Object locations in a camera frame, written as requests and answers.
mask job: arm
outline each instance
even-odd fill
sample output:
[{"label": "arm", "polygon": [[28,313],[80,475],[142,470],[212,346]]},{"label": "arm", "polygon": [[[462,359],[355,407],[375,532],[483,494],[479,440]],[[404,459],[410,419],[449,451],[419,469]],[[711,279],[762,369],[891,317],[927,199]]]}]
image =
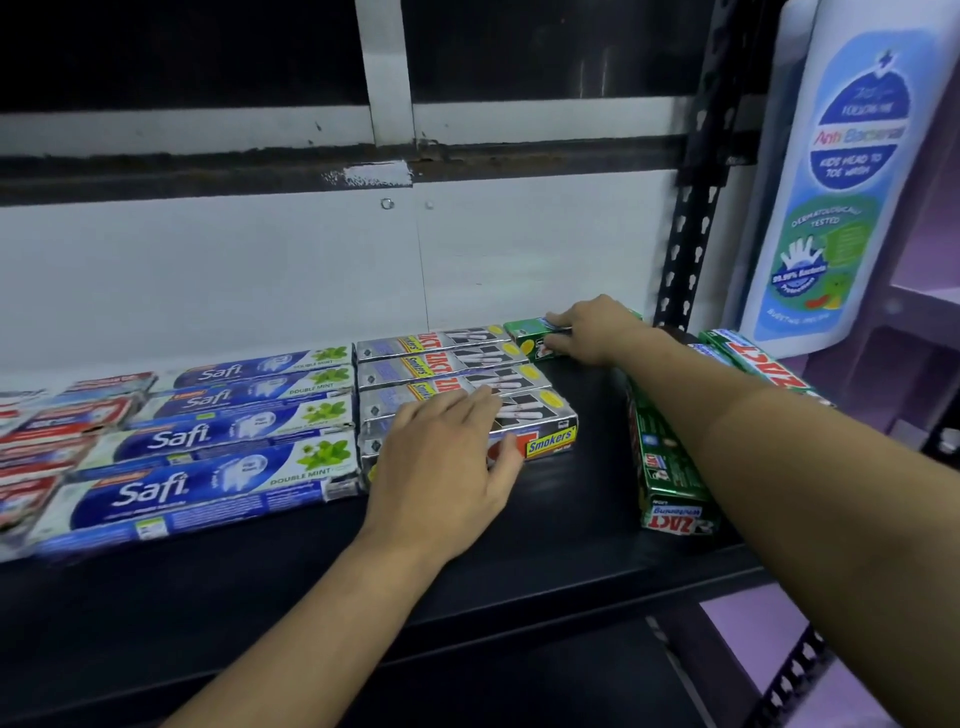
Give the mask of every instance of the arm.
[{"label": "arm", "polygon": [[904,725],[955,725],[960,476],[809,397],[702,356],[607,296],[547,346],[623,369],[746,542]]},{"label": "arm", "polygon": [[487,472],[499,407],[486,387],[402,407],[356,540],[164,728],[336,725],[443,565],[503,509],[522,458],[501,448]]}]

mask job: white panel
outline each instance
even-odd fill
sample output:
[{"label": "white panel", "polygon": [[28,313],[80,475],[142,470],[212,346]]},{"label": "white panel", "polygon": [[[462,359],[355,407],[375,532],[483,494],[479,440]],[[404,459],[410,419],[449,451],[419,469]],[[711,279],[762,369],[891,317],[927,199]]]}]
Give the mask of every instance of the white panel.
[{"label": "white panel", "polygon": [[414,116],[400,0],[356,0],[356,10],[376,144],[410,144]]},{"label": "white panel", "polygon": [[369,107],[0,115],[0,157],[196,155],[373,144]]},{"label": "white panel", "polygon": [[[764,96],[746,96],[739,131],[760,128]],[[617,139],[690,131],[688,96],[414,104],[417,139],[440,144],[517,144]]]},{"label": "white panel", "polygon": [[3,373],[424,330],[414,192],[2,208],[0,310]]},{"label": "white panel", "polygon": [[414,185],[430,326],[539,316],[601,293],[651,314],[675,174]]},{"label": "white panel", "polygon": [[727,186],[720,190],[697,296],[690,312],[690,333],[720,326],[755,175],[755,166],[731,167]]}]

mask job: bottle label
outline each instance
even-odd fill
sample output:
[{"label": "bottle label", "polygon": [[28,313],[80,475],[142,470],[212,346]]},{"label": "bottle label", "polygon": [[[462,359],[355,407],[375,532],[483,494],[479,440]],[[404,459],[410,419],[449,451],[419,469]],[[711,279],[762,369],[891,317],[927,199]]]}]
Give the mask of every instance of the bottle label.
[{"label": "bottle label", "polygon": [[932,112],[937,57],[926,31],[870,32],[828,64],[816,112],[805,130],[795,126],[807,147],[767,273],[757,341],[839,322],[891,188],[921,141],[913,127],[922,130],[917,120]]}]

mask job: yellow label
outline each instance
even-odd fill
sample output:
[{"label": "yellow label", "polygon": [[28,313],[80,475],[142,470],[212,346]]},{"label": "yellow label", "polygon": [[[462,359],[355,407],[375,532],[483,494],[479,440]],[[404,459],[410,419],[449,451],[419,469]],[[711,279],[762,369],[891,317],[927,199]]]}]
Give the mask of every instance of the yellow label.
[{"label": "yellow label", "polygon": [[417,340],[416,336],[401,336],[397,341],[400,342],[400,346],[409,353],[420,353],[424,351],[423,344]]},{"label": "yellow label", "polygon": [[400,359],[403,362],[410,374],[415,376],[417,379],[424,379],[429,376],[433,376],[433,370],[426,365],[426,362],[419,356],[404,356]]},{"label": "yellow label", "polygon": [[554,432],[552,435],[540,437],[527,443],[526,456],[534,457],[551,450],[565,448],[577,439],[577,425]]},{"label": "yellow label", "polygon": [[523,364],[517,367],[516,370],[531,381],[540,378],[540,370],[537,369],[537,367],[530,366],[529,364]]},{"label": "yellow label", "polygon": [[429,400],[431,397],[436,397],[437,395],[437,388],[428,381],[419,381],[415,384],[408,384],[407,389],[413,392],[414,397],[420,401]]},{"label": "yellow label", "polygon": [[546,402],[547,404],[549,404],[551,407],[563,407],[563,406],[564,406],[564,401],[561,400],[559,397],[557,397],[557,395],[555,395],[553,392],[551,392],[551,391],[549,391],[549,390],[543,390],[543,391],[541,391],[541,392],[540,392],[540,399],[541,399],[542,401]]}]

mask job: right hand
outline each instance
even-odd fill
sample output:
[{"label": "right hand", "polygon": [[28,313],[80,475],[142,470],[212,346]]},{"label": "right hand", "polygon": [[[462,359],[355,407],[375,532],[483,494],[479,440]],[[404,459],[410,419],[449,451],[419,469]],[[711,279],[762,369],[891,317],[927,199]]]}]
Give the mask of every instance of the right hand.
[{"label": "right hand", "polygon": [[546,320],[557,327],[572,327],[572,331],[548,334],[544,346],[585,364],[608,367],[617,365],[625,346],[651,330],[623,303],[606,294],[575,303],[566,313],[548,313]]}]

